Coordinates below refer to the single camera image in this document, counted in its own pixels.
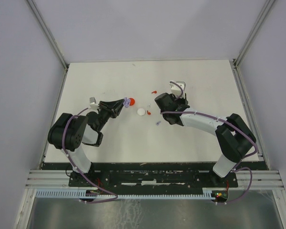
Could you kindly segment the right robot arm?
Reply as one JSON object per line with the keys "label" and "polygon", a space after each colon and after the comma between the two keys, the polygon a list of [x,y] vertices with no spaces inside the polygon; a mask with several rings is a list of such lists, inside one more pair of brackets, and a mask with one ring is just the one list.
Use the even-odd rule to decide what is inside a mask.
{"label": "right robot arm", "polygon": [[113,146],[121,162],[189,162],[213,159],[213,186],[256,146],[256,139],[237,114],[218,117],[192,109],[185,97],[163,93],[155,98],[160,113],[139,117],[125,111],[114,128]]}

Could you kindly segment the lavender round charging case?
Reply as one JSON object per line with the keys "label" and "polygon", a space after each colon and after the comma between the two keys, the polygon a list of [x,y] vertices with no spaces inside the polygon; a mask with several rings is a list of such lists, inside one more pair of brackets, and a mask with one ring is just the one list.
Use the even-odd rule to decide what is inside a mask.
{"label": "lavender round charging case", "polygon": [[128,108],[128,107],[130,106],[130,103],[131,103],[130,98],[125,97],[125,98],[124,98],[124,102],[123,102],[123,106],[124,106],[125,108]]}

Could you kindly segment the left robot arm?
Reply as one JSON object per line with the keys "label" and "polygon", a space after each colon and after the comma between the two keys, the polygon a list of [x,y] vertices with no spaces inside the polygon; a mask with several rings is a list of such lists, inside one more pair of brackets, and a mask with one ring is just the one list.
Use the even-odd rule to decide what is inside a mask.
{"label": "left robot arm", "polygon": [[90,98],[90,107],[77,115],[63,113],[48,132],[48,143],[62,151],[79,173],[79,180],[85,186],[95,183],[92,162],[87,158],[82,145],[99,147],[102,143],[102,129],[109,119],[117,118],[123,107],[129,106],[129,99],[96,103]]}

